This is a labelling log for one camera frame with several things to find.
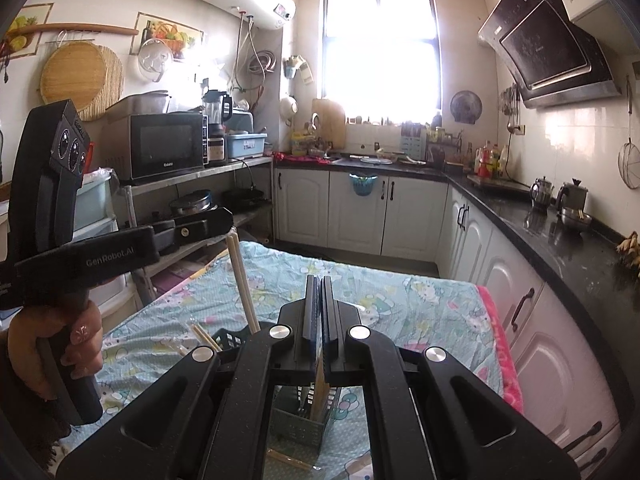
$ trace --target wire mesh strainer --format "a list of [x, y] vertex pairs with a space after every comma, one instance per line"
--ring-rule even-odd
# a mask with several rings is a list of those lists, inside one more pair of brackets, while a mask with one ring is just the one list
[[640, 187], [640, 150], [631, 137], [618, 153], [618, 171], [629, 189]]

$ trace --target range hood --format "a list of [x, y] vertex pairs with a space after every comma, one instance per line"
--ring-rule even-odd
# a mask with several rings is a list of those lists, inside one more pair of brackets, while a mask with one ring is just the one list
[[479, 32], [507, 65], [527, 108], [621, 94], [598, 41], [562, 0], [500, 0]]

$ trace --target black countertop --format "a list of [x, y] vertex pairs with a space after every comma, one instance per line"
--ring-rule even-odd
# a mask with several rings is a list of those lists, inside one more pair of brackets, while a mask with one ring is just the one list
[[622, 428], [632, 419], [640, 424], [634, 402], [640, 399], [640, 285], [636, 273], [618, 264], [612, 240], [594, 230], [566, 231], [551, 208], [539, 213], [521, 198], [489, 194], [465, 176], [430, 168], [372, 167], [351, 159], [325, 165], [280, 161], [276, 166], [406, 176], [453, 185], [514, 244], [574, 318], [607, 378]]

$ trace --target window frame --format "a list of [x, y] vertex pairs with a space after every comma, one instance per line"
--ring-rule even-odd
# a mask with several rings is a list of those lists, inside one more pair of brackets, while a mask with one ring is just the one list
[[[326, 12], [328, 7], [329, 0], [322, 0], [322, 85], [321, 85], [321, 97], [326, 97], [326, 52], [327, 45], [329, 45], [332, 41], [335, 41], [339, 38], [330, 38], [326, 34]], [[378, 6], [380, 6], [380, 0], [376, 0]], [[423, 43], [430, 44], [436, 55], [436, 73], [438, 79], [438, 96], [436, 99], [436, 109], [442, 110], [442, 59], [440, 57], [440, 30], [438, 26], [438, 19], [436, 16], [436, 7], [434, 0], [429, 0], [429, 4], [431, 7], [431, 16], [433, 17], [433, 22], [436, 26], [436, 35], [435, 38], [428, 40], [415, 38], [415, 41], [421, 41]]]

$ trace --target fruit painting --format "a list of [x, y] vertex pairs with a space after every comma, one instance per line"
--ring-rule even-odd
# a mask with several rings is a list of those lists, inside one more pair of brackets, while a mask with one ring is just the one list
[[27, 5], [20, 9], [4, 36], [3, 47], [9, 49], [9, 58], [34, 56], [38, 51], [41, 32], [21, 32], [30, 25], [47, 23], [53, 4]]
[[202, 44], [204, 33], [197, 28], [188, 27], [159, 16], [138, 13], [135, 28], [140, 34], [131, 40], [130, 54], [140, 51], [140, 45], [155, 38], [162, 41], [174, 53], [175, 60], [185, 60]]

